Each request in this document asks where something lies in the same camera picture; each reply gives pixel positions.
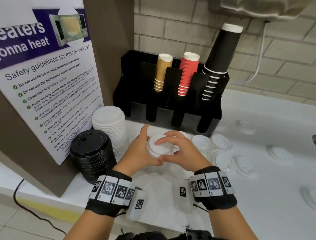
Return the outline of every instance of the person's right hand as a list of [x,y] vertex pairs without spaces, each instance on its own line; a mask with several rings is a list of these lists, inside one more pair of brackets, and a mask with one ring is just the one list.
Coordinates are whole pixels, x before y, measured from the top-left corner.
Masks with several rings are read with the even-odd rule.
[[176,163],[183,169],[192,172],[212,166],[212,164],[199,152],[193,143],[181,132],[169,131],[164,133],[164,135],[166,135],[166,137],[158,139],[155,142],[156,145],[168,142],[177,145],[180,150],[175,152],[174,155],[161,155],[158,157],[159,161]]

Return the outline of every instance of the qr code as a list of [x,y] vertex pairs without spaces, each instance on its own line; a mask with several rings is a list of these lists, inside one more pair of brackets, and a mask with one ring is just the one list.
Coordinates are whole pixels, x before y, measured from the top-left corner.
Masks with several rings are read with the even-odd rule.
[[223,179],[223,183],[225,185],[225,187],[232,187],[229,180],[228,180],[228,177],[222,177]]
[[180,187],[180,196],[186,197],[186,194],[185,194],[185,187]]
[[197,185],[199,190],[207,190],[206,183],[204,179],[197,179]]
[[198,192],[197,183],[195,181],[191,182],[192,190],[193,192]]
[[122,186],[122,185],[118,185],[115,197],[124,199],[126,191],[127,191],[127,187]]
[[107,194],[107,195],[112,195],[114,188],[115,188],[115,183],[112,182],[105,182],[103,185],[103,188],[101,190],[101,193]]
[[142,209],[143,203],[144,203],[143,199],[138,199],[135,209]]
[[102,181],[97,181],[92,189],[92,192],[96,193],[98,188],[100,187]]
[[210,190],[221,189],[218,178],[208,178],[207,182],[209,183]]
[[130,189],[127,191],[125,200],[131,200],[131,199],[132,199],[132,196],[133,196],[133,192],[134,192],[134,189],[131,189],[131,188],[130,188]]

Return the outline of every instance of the microwave image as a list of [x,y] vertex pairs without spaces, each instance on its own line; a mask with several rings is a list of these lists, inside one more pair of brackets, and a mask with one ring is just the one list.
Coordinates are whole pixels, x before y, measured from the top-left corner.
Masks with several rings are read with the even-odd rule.
[[60,47],[68,42],[88,37],[88,30],[83,14],[49,15]]

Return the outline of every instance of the hand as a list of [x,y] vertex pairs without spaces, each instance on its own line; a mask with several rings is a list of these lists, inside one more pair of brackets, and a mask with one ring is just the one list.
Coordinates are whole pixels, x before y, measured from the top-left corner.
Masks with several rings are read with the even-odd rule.
[[161,155],[158,157],[159,161],[176,163],[183,169],[192,172],[212,166],[212,164],[199,152],[193,143],[181,132],[169,131],[164,133],[164,135],[167,137],[158,139],[155,142],[156,145],[168,142],[177,145],[180,150],[175,152],[174,155]]
[[136,172],[148,166],[162,166],[163,162],[149,155],[147,149],[147,129],[149,125],[144,125],[140,130],[139,136],[130,144],[127,151],[113,170],[132,177]]

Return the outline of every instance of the tiled wall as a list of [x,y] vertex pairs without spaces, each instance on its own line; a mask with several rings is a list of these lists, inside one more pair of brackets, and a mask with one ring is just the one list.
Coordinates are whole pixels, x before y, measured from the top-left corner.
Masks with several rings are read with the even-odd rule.
[[316,105],[316,0],[300,17],[268,25],[259,74],[255,71],[263,22],[207,10],[206,0],[135,0],[135,49],[181,58],[195,52],[205,62],[222,24],[242,25],[229,68],[229,89]]

